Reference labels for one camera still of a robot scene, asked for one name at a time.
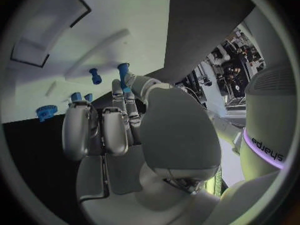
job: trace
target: black outline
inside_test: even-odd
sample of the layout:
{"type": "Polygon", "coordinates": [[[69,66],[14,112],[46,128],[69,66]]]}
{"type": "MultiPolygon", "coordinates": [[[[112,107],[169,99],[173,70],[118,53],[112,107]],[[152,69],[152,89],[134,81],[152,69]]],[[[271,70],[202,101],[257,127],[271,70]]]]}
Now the black outline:
{"type": "Polygon", "coordinates": [[[81,19],[83,19],[87,14],[89,14],[92,9],[89,7],[89,5],[84,0],[79,0],[82,5],[87,9],[86,12],[84,12],[82,15],[80,15],[72,24],[70,25],[70,28],[74,27],[75,24],[77,24],[81,19]]]}
{"type": "MultiPolygon", "coordinates": [[[[80,15],[74,22],[72,22],[71,25],[70,25],[70,28],[74,27],[82,18],[84,18],[87,14],[89,14],[92,11],[92,9],[89,7],[89,5],[84,0],[79,0],[79,1],[87,9],[87,11],[84,12],[82,15],[80,15]]],[[[45,57],[43,63],[41,65],[38,65],[38,64],[35,64],[35,63],[32,63],[32,62],[18,60],[18,59],[13,58],[14,49],[15,49],[15,46],[12,48],[11,53],[10,53],[10,58],[9,59],[11,61],[21,63],[21,64],[31,65],[31,66],[38,67],[38,68],[41,68],[41,69],[44,67],[45,63],[47,62],[47,60],[50,56],[50,54],[47,54],[47,56],[45,57]]]]}

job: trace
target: blue plastic part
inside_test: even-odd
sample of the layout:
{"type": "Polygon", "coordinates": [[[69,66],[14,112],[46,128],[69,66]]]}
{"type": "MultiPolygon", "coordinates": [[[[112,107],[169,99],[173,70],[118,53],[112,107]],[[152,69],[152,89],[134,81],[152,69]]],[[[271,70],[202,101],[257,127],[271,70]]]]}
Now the blue plastic part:
{"type": "Polygon", "coordinates": [[[102,83],[102,78],[100,77],[100,75],[97,74],[96,68],[90,69],[89,72],[92,75],[91,80],[92,80],[93,84],[98,85],[98,84],[102,83]]]}
{"type": "Polygon", "coordinates": [[[121,88],[123,89],[124,93],[130,93],[130,88],[126,86],[124,81],[125,75],[128,73],[128,67],[129,63],[121,63],[119,66],[117,66],[117,69],[120,73],[121,88]]]}
{"type": "Polygon", "coordinates": [[[93,94],[89,93],[89,94],[85,95],[84,99],[91,103],[93,101],[93,94]]]}
{"type": "Polygon", "coordinates": [[[41,106],[36,110],[36,114],[39,118],[39,121],[42,123],[46,119],[54,117],[54,114],[58,111],[58,107],[55,105],[46,105],[41,106]]]}
{"type": "Polygon", "coordinates": [[[72,102],[81,101],[82,100],[82,96],[81,96],[80,92],[74,92],[71,95],[71,100],[72,100],[72,102]]]}

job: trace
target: purple led strip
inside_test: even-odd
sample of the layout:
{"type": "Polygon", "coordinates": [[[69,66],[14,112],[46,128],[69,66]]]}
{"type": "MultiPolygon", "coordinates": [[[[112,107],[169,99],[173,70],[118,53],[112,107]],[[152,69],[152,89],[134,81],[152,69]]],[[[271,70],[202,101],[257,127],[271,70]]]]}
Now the purple led strip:
{"type": "Polygon", "coordinates": [[[243,131],[243,138],[245,142],[248,144],[248,146],[255,152],[258,156],[260,156],[263,160],[268,162],[269,164],[272,164],[276,168],[283,169],[284,165],[282,162],[274,160],[272,157],[268,156],[264,151],[260,150],[255,143],[253,143],[248,136],[246,129],[243,131]]]}

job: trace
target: purple light ring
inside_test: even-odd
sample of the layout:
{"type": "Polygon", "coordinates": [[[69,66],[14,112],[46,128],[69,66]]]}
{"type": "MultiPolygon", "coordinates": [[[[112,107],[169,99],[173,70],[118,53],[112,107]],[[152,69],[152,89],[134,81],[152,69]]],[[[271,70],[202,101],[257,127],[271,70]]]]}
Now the purple light ring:
{"type": "Polygon", "coordinates": [[[279,169],[283,169],[284,168],[284,164],[280,161],[276,161],[273,158],[267,156],[264,151],[260,150],[250,139],[250,137],[248,136],[246,129],[244,129],[243,131],[243,138],[245,140],[245,142],[247,143],[247,145],[251,148],[251,150],[253,152],[255,152],[260,158],[262,158],[263,160],[265,160],[267,163],[273,165],[276,168],[279,169]]]}

